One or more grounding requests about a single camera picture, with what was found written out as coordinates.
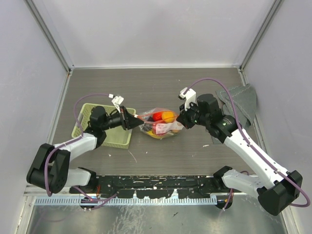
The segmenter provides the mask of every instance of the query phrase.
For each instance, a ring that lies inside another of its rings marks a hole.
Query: scratch on table
[[[132,155],[132,157],[135,159],[136,163],[137,163],[137,160],[136,158],[134,157],[134,155],[128,150],[128,152]]]

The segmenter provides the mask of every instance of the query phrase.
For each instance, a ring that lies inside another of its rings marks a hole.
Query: green basket
[[[86,129],[88,126],[88,121],[91,115],[91,110],[95,106],[103,106],[107,113],[111,113],[113,110],[115,110],[115,106],[106,106],[106,105],[98,105],[98,104],[91,104],[86,103],[82,106],[82,109],[80,111],[80,114],[78,116],[78,120],[81,122],[82,128]],[[132,108],[127,108],[128,112],[132,115],[136,114],[136,110]],[[106,139],[103,142],[102,146],[109,146],[109,147],[115,147],[120,149],[128,149],[130,144],[130,138],[132,130],[123,130],[121,126],[106,130]],[[72,137],[78,137],[80,136],[81,131],[77,125],[77,123],[74,126]]]

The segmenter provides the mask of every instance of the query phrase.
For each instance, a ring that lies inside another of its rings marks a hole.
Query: floor
[[[213,77],[226,86],[241,84],[235,68],[156,68],[156,69],[75,69],[70,79],[64,105],[58,121],[54,143],[71,138],[75,120],[74,103],[91,93],[122,95],[123,104],[141,113],[155,107],[178,112],[182,101],[177,97],[180,90],[193,81]],[[220,86],[204,81],[194,87],[197,95],[215,95]],[[111,105],[106,97],[90,97],[83,103]],[[256,141],[253,128],[248,130]],[[251,169],[231,149],[213,144],[204,127],[195,126],[178,135],[163,140],[142,133],[139,128],[132,132],[129,149],[99,147],[74,159],[71,168],[85,167],[100,175],[212,175],[224,165],[238,171]]]
[[[282,215],[235,195],[223,212],[214,205],[123,205],[83,212],[79,206],[34,206],[27,234],[286,234]]]

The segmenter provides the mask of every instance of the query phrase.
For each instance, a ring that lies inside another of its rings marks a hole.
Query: gray wood surface
[[[235,68],[75,69],[54,143],[71,138],[75,124],[73,106],[81,96],[90,93],[119,94],[125,98],[123,104],[135,108],[137,113],[155,107],[178,112],[182,104],[177,97],[180,90],[203,77],[217,78],[228,87],[241,84]],[[194,87],[198,95],[215,95],[220,88],[212,81],[204,81]],[[111,105],[106,97],[89,97],[78,105],[77,113],[86,102]],[[248,132],[256,141],[253,128]],[[99,147],[71,162],[71,168],[85,167],[102,175],[211,175],[224,165],[238,171],[251,171],[231,149],[213,144],[208,132],[200,126],[163,140],[151,138],[136,128],[128,150]]]

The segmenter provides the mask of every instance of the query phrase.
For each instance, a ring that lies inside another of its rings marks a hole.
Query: robotic arm
[[[278,215],[299,196],[299,191],[284,179],[278,172],[288,177],[301,187],[302,176],[299,172],[289,172],[270,158],[247,134],[248,144],[241,135],[235,118],[224,116],[219,108],[217,99],[212,94],[203,94],[196,99],[196,92],[192,89],[180,92],[179,98],[185,100],[180,106],[177,121],[192,128],[201,125],[211,136],[216,137],[226,146],[234,150],[258,175],[258,178],[241,174],[231,167],[225,166],[214,174],[217,187],[228,187],[247,193],[258,199],[261,206],[270,214]],[[253,145],[277,170],[274,171],[251,148]]]
[[[50,191],[56,194],[64,187],[74,185],[84,186],[85,191],[93,190],[98,184],[96,173],[85,168],[69,169],[69,163],[83,153],[98,148],[106,139],[106,130],[118,126],[122,126],[124,130],[130,130],[143,124],[141,119],[131,115],[124,106],[119,107],[122,100],[123,98],[118,96],[113,99],[116,110],[110,114],[107,114],[102,106],[94,107],[83,136],[77,137],[76,141],[72,140],[73,143],[41,145],[28,171],[27,182],[45,189],[44,166],[47,157],[56,147],[64,145],[55,151],[49,161],[53,163],[48,167],[46,175]]]

